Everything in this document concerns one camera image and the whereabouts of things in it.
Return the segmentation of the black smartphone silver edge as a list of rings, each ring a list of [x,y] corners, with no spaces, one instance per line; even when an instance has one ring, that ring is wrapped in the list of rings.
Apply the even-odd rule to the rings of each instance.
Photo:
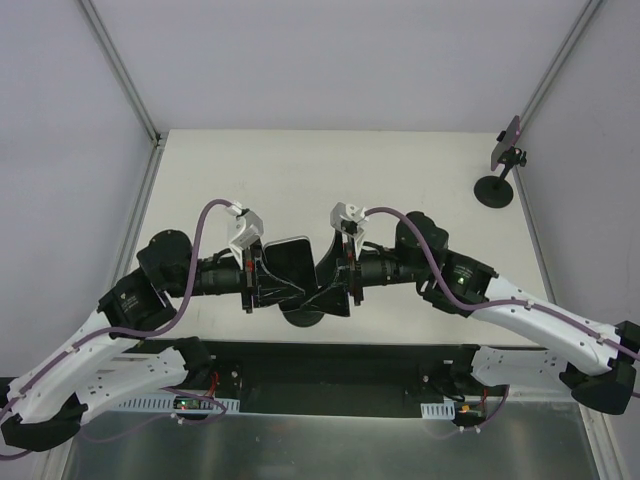
[[[277,277],[300,287],[305,294],[318,290],[311,241],[306,236],[273,241],[264,246],[267,268]]]

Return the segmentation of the black phone stand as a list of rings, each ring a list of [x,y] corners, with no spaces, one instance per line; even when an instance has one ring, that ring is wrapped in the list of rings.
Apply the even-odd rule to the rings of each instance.
[[[322,312],[301,307],[282,307],[281,313],[290,325],[298,328],[309,328],[317,325],[325,316]]]
[[[473,189],[476,199],[484,206],[493,209],[502,209],[508,206],[514,198],[514,190],[506,177],[514,167],[524,167],[526,163],[527,153],[524,150],[510,147],[504,151],[492,166],[493,170],[502,166],[501,174],[480,178]]]

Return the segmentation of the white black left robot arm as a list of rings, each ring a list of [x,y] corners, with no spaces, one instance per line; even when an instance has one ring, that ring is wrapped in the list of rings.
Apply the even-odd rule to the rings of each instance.
[[[61,347],[32,371],[1,382],[1,435],[20,456],[73,438],[121,400],[144,390],[204,387],[214,370],[196,336],[121,373],[103,364],[137,343],[169,332],[194,296],[238,294],[246,312],[281,303],[297,305],[317,288],[314,262],[295,253],[293,271],[276,263],[253,238],[232,257],[226,248],[199,258],[199,238],[176,230],[155,235],[137,254],[139,266],[121,278]]]

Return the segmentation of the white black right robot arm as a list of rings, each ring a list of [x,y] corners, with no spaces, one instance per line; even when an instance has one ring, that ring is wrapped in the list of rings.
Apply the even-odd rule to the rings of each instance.
[[[421,212],[383,208],[398,220],[395,245],[371,244],[364,239],[364,226],[379,211],[336,206],[334,240],[316,269],[320,285],[305,298],[303,309],[347,317],[363,301],[365,288],[412,283],[435,309],[504,328],[540,347],[508,353],[479,348],[472,360],[450,369],[457,392],[540,384],[565,389],[600,413],[626,411],[636,395],[637,324],[601,323],[527,293],[492,267],[450,250],[448,233]]]

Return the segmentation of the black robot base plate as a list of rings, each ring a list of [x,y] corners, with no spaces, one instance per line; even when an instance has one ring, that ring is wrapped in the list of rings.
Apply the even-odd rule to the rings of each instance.
[[[444,398],[488,395],[471,375],[477,347],[207,341],[193,389],[237,399],[243,413],[417,418]]]

